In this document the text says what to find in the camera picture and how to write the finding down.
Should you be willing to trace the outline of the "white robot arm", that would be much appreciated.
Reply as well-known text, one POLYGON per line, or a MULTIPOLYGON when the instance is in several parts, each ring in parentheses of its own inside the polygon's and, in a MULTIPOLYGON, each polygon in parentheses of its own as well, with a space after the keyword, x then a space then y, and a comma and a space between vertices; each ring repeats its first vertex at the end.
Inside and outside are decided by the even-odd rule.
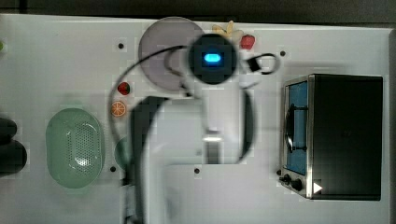
POLYGON ((182 67, 185 97, 147 96, 131 111, 125 180, 134 194, 127 224, 168 223, 167 167, 238 164, 253 143, 254 105, 234 44, 200 35, 184 47, 182 67))

